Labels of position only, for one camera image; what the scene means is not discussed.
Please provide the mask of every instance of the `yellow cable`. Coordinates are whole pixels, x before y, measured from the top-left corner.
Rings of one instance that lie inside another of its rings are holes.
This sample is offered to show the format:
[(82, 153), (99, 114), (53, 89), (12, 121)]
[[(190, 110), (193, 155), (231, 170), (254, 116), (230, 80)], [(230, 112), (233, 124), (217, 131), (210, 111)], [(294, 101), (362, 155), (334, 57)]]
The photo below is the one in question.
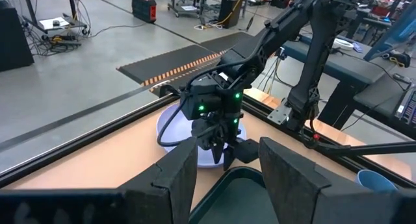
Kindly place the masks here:
[(235, 3), (235, 6), (233, 7), (233, 10), (228, 14), (228, 16), (222, 20), (221, 22), (216, 23), (215, 25), (219, 25), (224, 23), (225, 21), (227, 21), (227, 19), (229, 19), (231, 17), (231, 15), (234, 13), (235, 9), (237, 9), (237, 6), (240, 4), (241, 0), (238, 0), (237, 3)]
[(234, 13), (234, 11), (235, 11), (235, 9), (237, 8), (237, 6), (240, 4), (240, 2), (241, 2), (241, 0), (237, 0), (237, 3), (235, 4), (235, 6), (233, 7), (233, 10), (228, 14), (228, 16), (225, 18), (225, 19), (223, 19), (221, 22), (218, 22), (218, 23), (214, 23), (214, 24), (212, 24), (212, 25), (209, 25), (209, 26), (206, 26), (206, 25), (202, 25), (201, 26), (201, 28), (204, 30), (204, 29), (210, 29), (210, 28), (213, 28), (213, 27), (215, 27), (215, 26), (217, 26), (217, 25), (220, 25), (220, 24), (223, 24), (225, 21), (227, 21), (230, 17), (231, 17), (231, 15)]

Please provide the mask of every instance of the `computer monitor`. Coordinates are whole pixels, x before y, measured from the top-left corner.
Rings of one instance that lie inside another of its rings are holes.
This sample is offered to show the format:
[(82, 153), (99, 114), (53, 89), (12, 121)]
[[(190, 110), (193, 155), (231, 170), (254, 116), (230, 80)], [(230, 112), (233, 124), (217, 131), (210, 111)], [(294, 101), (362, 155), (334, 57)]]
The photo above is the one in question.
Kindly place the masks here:
[(416, 1), (407, 7), (401, 17), (377, 41), (372, 49), (364, 56), (364, 60), (370, 61), (382, 56), (406, 44), (413, 36), (416, 36)]

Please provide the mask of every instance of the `table surface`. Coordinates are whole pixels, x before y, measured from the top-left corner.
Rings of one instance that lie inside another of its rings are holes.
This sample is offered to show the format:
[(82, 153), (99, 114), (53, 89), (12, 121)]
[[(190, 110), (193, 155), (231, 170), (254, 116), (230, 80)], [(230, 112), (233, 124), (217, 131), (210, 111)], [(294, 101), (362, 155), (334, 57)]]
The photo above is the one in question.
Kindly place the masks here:
[[(416, 69), (396, 67), (391, 70), (391, 75), (394, 73), (413, 78), (416, 81)], [(408, 86), (403, 82), (399, 83), (403, 88), (407, 88)], [(395, 111), (398, 102), (401, 100), (402, 94), (403, 90), (400, 88), (399, 84), (385, 74), (380, 80), (357, 94), (354, 97), (354, 100), (369, 108), (374, 108), (376, 106), (374, 111), (389, 117)]]
[[(246, 94), (271, 107), (276, 107), (280, 103), (276, 98), (259, 90), (247, 90)], [(121, 186), (166, 154), (155, 140), (157, 137), (156, 122), (165, 108), (156, 110), (146, 117), (35, 171), (8, 185), (6, 189), (116, 188)], [(269, 137), (345, 178), (353, 180), (356, 176), (350, 170), (314, 150), (307, 149), (301, 142), (251, 114), (244, 113), (242, 122), (246, 127), (248, 138), (258, 141), (262, 136)], [(319, 132), (340, 143), (362, 144), (353, 137), (319, 121), (315, 126)], [(376, 155), (371, 158), (384, 167), (410, 179), (411, 171), (407, 164), (386, 155)], [(260, 170), (258, 160), (250, 164), (235, 161), (232, 166), (243, 165)], [(195, 207), (223, 173), (222, 168), (198, 169), (192, 207)]]
[[(377, 65), (383, 67), (386, 71), (394, 68), (394, 63), (382, 58), (375, 58), (371, 62), (363, 60), (371, 47), (360, 43), (359, 45), (363, 49), (362, 53), (343, 51), (346, 55), (340, 53), (329, 55), (324, 72), (339, 81), (366, 86), (375, 83), (385, 74), (385, 71)], [(286, 42), (284, 48), (287, 56), (304, 62), (309, 45), (303, 42)]]

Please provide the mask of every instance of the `black stand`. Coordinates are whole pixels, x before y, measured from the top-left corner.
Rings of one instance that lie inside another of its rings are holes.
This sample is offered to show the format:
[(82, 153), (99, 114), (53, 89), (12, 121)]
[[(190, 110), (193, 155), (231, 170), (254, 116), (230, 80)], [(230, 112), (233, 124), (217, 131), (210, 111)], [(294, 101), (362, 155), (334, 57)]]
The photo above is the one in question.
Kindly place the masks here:
[(33, 6), (31, 3), (31, 0), (25, 0), (27, 8), (29, 9), (29, 14), (31, 15), (31, 18), (28, 19), (25, 16), (23, 16), (23, 19), (26, 21), (27, 24), (33, 25), (33, 27), (36, 27), (40, 31), (42, 31), (44, 34), (48, 34), (49, 31), (56, 31), (56, 30), (62, 30), (62, 29), (69, 29), (69, 28), (78, 28), (83, 27), (82, 34), (87, 35), (89, 32), (87, 31), (88, 26), (84, 23), (81, 23), (77, 20), (77, 9), (75, 7), (75, 0), (70, 0), (70, 6), (71, 6), (71, 14), (72, 16), (68, 16), (66, 14), (62, 14), (63, 18), (69, 23), (69, 25), (65, 27), (53, 27), (52, 29), (44, 29), (41, 24), (39, 24), (35, 12), (33, 10)]

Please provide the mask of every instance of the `black box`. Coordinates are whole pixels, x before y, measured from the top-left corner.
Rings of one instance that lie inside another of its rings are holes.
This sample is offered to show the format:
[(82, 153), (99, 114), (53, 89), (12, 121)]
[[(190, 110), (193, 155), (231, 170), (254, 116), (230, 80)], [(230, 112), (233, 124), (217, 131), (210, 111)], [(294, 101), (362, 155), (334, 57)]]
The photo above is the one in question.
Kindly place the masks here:
[(220, 15), (218, 17), (218, 22), (224, 21), (231, 13), (230, 17), (228, 17), (228, 19), (222, 23), (222, 26), (225, 29), (228, 29), (230, 27), (237, 25), (237, 23), (239, 22), (239, 18), (240, 18), (241, 5), (242, 5), (242, 1), (239, 1), (239, 0), (222, 0), (221, 1), (221, 10), (220, 10)]
[(4, 0), (0, 0), (0, 22), (0, 71), (33, 64), (18, 12)]

